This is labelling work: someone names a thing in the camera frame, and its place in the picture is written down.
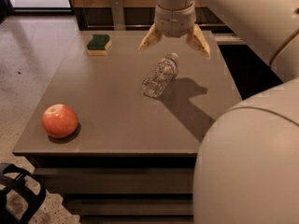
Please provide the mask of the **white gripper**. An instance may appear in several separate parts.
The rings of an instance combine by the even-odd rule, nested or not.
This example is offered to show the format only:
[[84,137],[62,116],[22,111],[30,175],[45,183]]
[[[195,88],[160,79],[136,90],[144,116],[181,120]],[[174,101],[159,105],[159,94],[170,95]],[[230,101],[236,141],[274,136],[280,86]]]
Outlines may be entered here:
[[187,34],[186,43],[192,49],[209,57],[210,47],[195,21],[194,1],[190,1],[186,5],[158,2],[155,8],[154,23],[141,41],[138,50],[145,51],[156,45],[161,41],[163,35],[181,37]]

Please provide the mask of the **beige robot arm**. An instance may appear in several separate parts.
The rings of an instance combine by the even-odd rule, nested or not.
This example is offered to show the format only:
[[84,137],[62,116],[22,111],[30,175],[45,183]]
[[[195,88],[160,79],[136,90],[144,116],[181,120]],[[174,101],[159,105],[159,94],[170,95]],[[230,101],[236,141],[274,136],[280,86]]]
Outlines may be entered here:
[[194,224],[299,224],[299,0],[157,0],[140,44],[186,36],[210,48],[195,23],[203,3],[278,78],[250,78],[242,102],[208,130],[193,175]]

